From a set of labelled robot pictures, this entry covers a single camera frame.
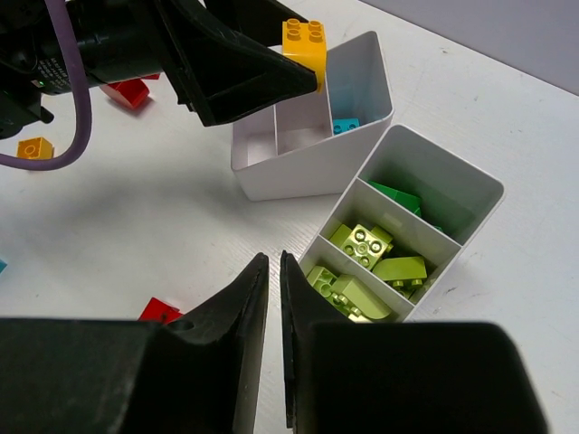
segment light green block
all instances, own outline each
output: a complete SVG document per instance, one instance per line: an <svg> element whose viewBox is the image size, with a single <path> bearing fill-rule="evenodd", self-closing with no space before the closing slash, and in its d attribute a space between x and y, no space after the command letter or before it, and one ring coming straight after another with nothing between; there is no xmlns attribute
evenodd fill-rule
<svg viewBox="0 0 579 434"><path fill-rule="evenodd" d="M334 232L334 235L331 236L329 242L341 248L342 245L344 245L344 243L346 242L347 237L350 236L350 233L352 233L352 230L348 228L345 224L342 224L340 225L339 228L337 228L337 231Z"/></svg>
<svg viewBox="0 0 579 434"><path fill-rule="evenodd" d="M308 283L324 297L331 295L331 287L337 277L328 269L317 265L308 274Z"/></svg>
<svg viewBox="0 0 579 434"><path fill-rule="evenodd" d="M354 276L342 275L337 278L332 285L332 291L346 297L370 320L384 319L392 313L392 309L384 301Z"/></svg>
<svg viewBox="0 0 579 434"><path fill-rule="evenodd" d="M399 190L395 190L394 188L386 187L385 185L375 183L374 181L369 181L368 183L372 185L380 193L385 194L386 196L390 197L393 201L401 204L408 211L418 215L419 217L421 216L420 197L413 196L412 194L401 192Z"/></svg>
<svg viewBox="0 0 579 434"><path fill-rule="evenodd" d="M332 236L336 239L341 237L342 234L338 237L337 233ZM380 228L373 228L369 231L361 224L357 224L339 248L362 267L372 269L382 255L392 249L393 244L390 241L392 241L392 235L388 232Z"/></svg>
<svg viewBox="0 0 579 434"><path fill-rule="evenodd" d="M376 264L372 272L385 282L427 277L424 258L422 256L384 259Z"/></svg>

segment toy block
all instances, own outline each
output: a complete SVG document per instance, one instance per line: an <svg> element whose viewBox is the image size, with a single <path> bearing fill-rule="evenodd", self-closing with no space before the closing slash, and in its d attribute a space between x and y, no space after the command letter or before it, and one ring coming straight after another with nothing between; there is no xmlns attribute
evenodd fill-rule
<svg viewBox="0 0 579 434"><path fill-rule="evenodd" d="M428 276L422 256L384 259L376 264L372 272L406 298L410 298L422 285L422 279Z"/></svg>
<svg viewBox="0 0 579 434"><path fill-rule="evenodd" d="M27 160L50 160L54 156L54 146L44 137L22 140L18 142L16 156Z"/></svg>
<svg viewBox="0 0 579 434"><path fill-rule="evenodd" d="M366 269L372 269L382 255L393 247L393 238L388 232L377 226L369 231L361 224L358 224L347 238L338 244L337 242L343 240L346 234L346 229L342 226L332 235L330 241Z"/></svg>
<svg viewBox="0 0 579 434"><path fill-rule="evenodd" d="M149 93L147 85L140 79L106 84L100 86L100 89L115 102L131 110L138 109Z"/></svg>
<svg viewBox="0 0 579 434"><path fill-rule="evenodd" d="M395 190L394 188L386 187L385 185L375 183L374 181L369 181L368 183L372 185L380 193L385 194L396 203L402 205L408 211L418 215L419 217L422 217L422 213L420 211L420 203L421 203L420 197Z"/></svg>
<svg viewBox="0 0 579 434"><path fill-rule="evenodd" d="M322 91L326 76L326 35L320 21L301 23L296 18L282 25L281 53L316 73L318 92Z"/></svg>
<svg viewBox="0 0 579 434"><path fill-rule="evenodd" d="M360 127L360 121L357 118L334 119L332 123L334 125L334 134L345 133Z"/></svg>
<svg viewBox="0 0 579 434"><path fill-rule="evenodd" d="M331 287L337 277L328 269L317 265L308 274L308 283L323 297L330 297Z"/></svg>
<svg viewBox="0 0 579 434"><path fill-rule="evenodd" d="M175 319L178 319L181 315L182 314L179 313L179 309L176 307L172 307L171 305L162 302L158 298L152 297L138 320L158 321L160 323L167 324Z"/></svg>
<svg viewBox="0 0 579 434"><path fill-rule="evenodd" d="M392 313L392 309L384 301L354 276L342 275L337 278L336 283L332 285L332 291L338 296L347 298L353 305L350 307L351 315L362 315L375 321L384 319Z"/></svg>

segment white table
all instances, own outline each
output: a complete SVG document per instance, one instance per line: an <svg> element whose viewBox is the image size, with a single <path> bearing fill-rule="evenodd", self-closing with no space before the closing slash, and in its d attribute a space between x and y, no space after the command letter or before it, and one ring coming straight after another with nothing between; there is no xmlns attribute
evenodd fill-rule
<svg viewBox="0 0 579 434"><path fill-rule="evenodd" d="M421 317L503 326L552 432L579 432L579 98L355 0L286 3L326 24L331 46L378 31L394 122L505 183L506 200ZM250 203L229 167L231 129L202 128L165 78L150 87L154 101L138 117L93 90L93 138L76 164L0 168L0 316L136 318L152 296L186 311L264 251L271 295L256 432L284 432L280 253L300 254L337 197ZM62 152L71 98L46 104L56 120L21 137L46 136Z"/></svg>

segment white container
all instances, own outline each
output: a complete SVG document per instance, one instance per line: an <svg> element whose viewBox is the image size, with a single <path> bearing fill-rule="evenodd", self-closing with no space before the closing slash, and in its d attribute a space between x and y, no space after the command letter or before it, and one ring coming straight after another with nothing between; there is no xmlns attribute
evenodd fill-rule
<svg viewBox="0 0 579 434"><path fill-rule="evenodd" d="M393 113L378 36L364 33L327 52L322 92L233 124L232 170L253 201L342 193ZM334 135L334 118L360 127Z"/></svg>
<svg viewBox="0 0 579 434"><path fill-rule="evenodd" d="M422 218L380 193L368 181L422 199ZM494 212L504 194L501 182L435 145L408 127L390 127L351 181L320 231L299 260L307 276L316 265L334 274L359 278L395 313L410 317L426 296L436 291L445 271ZM328 240L344 223L380 226L394 246L408 256L423 256L428 271L424 285L410 300L350 259ZM441 226L442 231L433 227Z"/></svg>

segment yellow block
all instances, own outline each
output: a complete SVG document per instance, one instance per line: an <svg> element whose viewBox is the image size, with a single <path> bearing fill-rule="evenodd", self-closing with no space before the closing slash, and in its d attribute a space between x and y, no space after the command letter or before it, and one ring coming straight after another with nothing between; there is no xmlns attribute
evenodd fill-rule
<svg viewBox="0 0 579 434"><path fill-rule="evenodd" d="M18 158L27 160L50 160L54 155L54 146L44 137L30 138L18 142Z"/></svg>
<svg viewBox="0 0 579 434"><path fill-rule="evenodd" d="M300 23L296 18L283 22L281 53L316 73L318 92L326 75L326 35L320 21Z"/></svg>

